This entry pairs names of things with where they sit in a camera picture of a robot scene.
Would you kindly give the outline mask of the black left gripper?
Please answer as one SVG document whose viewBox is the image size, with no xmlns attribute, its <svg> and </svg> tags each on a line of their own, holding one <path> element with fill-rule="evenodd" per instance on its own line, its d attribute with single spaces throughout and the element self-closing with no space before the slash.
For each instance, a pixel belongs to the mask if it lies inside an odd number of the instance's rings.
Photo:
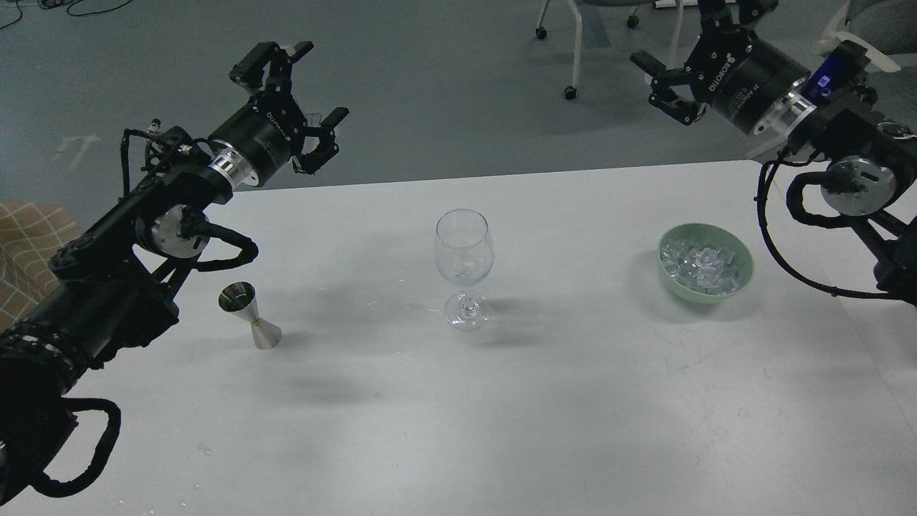
<svg viewBox="0 0 917 516">
<path fill-rule="evenodd" d="M 248 161 L 245 185 L 265 186 L 291 159 L 295 173 L 316 174 L 340 151 L 335 128 L 350 109 L 336 107 L 324 118 L 304 115 L 292 97 L 292 68 L 314 48 L 311 40 L 294 44 L 291 52 L 276 42 L 261 42 L 231 68 L 230 81 L 250 98 L 208 143 L 217 153 L 232 149 Z"/>
</svg>

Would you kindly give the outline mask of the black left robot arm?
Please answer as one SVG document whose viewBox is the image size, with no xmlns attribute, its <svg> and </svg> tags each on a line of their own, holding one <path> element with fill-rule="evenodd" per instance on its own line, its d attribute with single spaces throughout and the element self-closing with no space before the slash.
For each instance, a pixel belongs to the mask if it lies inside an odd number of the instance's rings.
<svg viewBox="0 0 917 516">
<path fill-rule="evenodd" d="M 313 46 L 256 44 L 229 73 L 248 101 L 207 138 L 159 120 L 123 132 L 123 196 L 50 258 L 57 287 L 2 333 L 3 503 L 25 489 L 69 497 L 98 480 L 121 410 L 70 398 L 73 386 L 176 325 L 175 297 L 190 273 L 256 259 L 255 242 L 210 222 L 206 209 L 241 185 L 265 186 L 286 164 L 314 174 L 338 154 L 347 108 L 311 122 L 292 94 L 292 69 Z"/>
</svg>

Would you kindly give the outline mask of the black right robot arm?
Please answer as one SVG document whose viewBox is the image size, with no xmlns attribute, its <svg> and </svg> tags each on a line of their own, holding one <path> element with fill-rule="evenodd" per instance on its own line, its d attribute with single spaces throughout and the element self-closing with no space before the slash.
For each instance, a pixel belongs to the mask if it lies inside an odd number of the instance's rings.
<svg viewBox="0 0 917 516">
<path fill-rule="evenodd" d="M 707 109 L 747 135 L 784 138 L 763 164 L 754 202 L 759 228 L 777 264 L 803 284 L 834 297 L 916 300 L 915 222 L 888 212 L 915 183 L 915 134 L 875 110 L 867 86 L 867 49 L 845 40 L 811 72 L 760 39 L 754 28 L 776 1 L 698 3 L 701 33 L 684 65 L 668 68 L 639 50 L 630 56 L 650 78 L 649 104 L 688 126 Z M 851 229 L 875 257 L 875 292 L 842 290 L 803 277 L 777 251 L 767 228 L 769 190 L 789 156 L 812 149 L 825 170 L 800 173 L 786 190 L 789 215 L 823 229 Z"/>
</svg>

